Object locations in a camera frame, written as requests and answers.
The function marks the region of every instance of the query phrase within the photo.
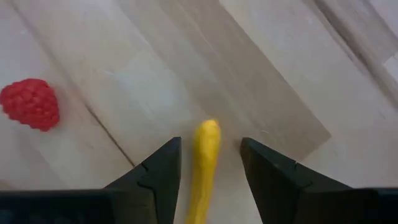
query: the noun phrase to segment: red raspberry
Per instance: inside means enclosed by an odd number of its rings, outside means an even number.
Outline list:
[[[36,78],[4,87],[0,93],[0,104],[10,119],[41,131],[48,131],[60,121],[54,90],[46,81]]]

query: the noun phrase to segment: plastic raspberry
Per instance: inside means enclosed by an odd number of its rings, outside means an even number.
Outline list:
[[[60,121],[54,90],[46,81],[36,78],[4,87],[0,93],[0,104],[10,119],[41,131],[48,131]]]

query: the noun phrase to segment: wood plank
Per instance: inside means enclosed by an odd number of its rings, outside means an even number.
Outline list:
[[[346,130],[302,163],[352,187],[396,187],[398,120]]]
[[[387,72],[398,82],[398,52],[383,64]]]
[[[221,3],[332,136],[396,117],[378,86],[304,2]]]
[[[398,37],[398,1],[396,0],[369,0],[377,13],[384,19],[391,31]]]
[[[331,133],[302,162],[354,187],[397,185],[393,128],[385,126],[395,123],[396,109],[308,2],[221,3]]]
[[[365,0],[311,0],[334,29],[340,44],[356,57],[383,93],[398,106],[398,83],[382,64],[398,50],[398,39],[372,5]]]
[[[61,112],[60,124],[47,133],[0,115],[0,188],[101,188],[132,169],[73,84],[3,0],[0,29],[1,86],[25,78],[47,80]]]
[[[198,5],[220,20],[214,27],[188,12],[196,2],[13,2],[135,163],[183,137],[176,223],[185,218],[192,132],[201,120],[219,119],[224,133],[209,222],[260,222],[237,150],[243,136],[297,159],[330,137],[216,1],[204,3],[210,11]]]

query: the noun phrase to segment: light wood panel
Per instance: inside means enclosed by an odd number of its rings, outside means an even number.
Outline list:
[[[384,94],[398,106],[398,83],[382,66],[398,51],[398,38],[365,0],[312,0],[348,54],[358,59]]]
[[[332,136],[396,111],[303,1],[222,1]]]
[[[330,137],[216,1],[13,3],[135,163],[183,137],[176,223],[188,205],[191,136],[201,120],[218,119],[224,133],[209,222],[260,220],[237,150],[243,136],[296,159]]]
[[[54,88],[61,122],[42,133],[0,115],[0,188],[101,188],[132,169],[16,12],[0,1],[0,84],[42,78]]]
[[[377,13],[384,19],[391,31],[398,36],[398,1],[395,0],[369,0]]]
[[[397,185],[395,162],[388,158],[398,145],[383,128],[396,120],[396,110],[317,6],[284,0],[222,4],[331,133],[303,164],[355,187]],[[377,168],[382,158],[388,170]]]

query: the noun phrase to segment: wooden floor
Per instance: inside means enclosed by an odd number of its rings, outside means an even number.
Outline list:
[[[0,0],[0,87],[56,90],[41,133],[0,116],[0,189],[101,188],[219,120],[208,223],[260,223],[242,137],[353,187],[398,186],[396,0]]]

